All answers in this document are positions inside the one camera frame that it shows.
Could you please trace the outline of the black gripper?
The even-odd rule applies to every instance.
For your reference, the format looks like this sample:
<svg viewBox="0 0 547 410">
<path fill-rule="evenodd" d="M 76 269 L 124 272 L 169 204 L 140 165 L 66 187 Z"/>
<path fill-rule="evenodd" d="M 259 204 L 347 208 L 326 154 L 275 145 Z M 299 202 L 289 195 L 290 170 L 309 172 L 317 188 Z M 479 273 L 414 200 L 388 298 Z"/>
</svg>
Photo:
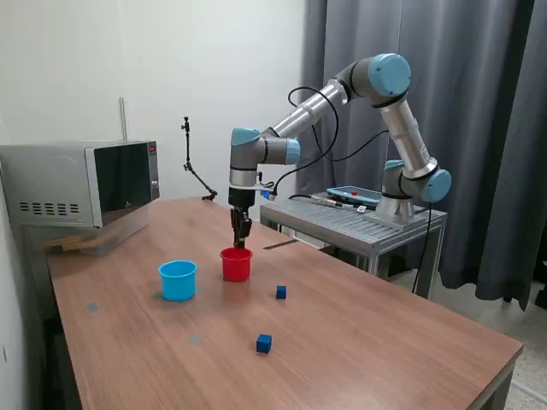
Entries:
<svg viewBox="0 0 547 410">
<path fill-rule="evenodd" d="M 230 187 L 228 191 L 228 203 L 233 206 L 230 209 L 231 224 L 233 230 L 233 246 L 245 247 L 246 238 L 250 235 L 251 219 L 246 210 L 238 211 L 238 208 L 249 209 L 255 205 L 256 191 Z"/>
</svg>

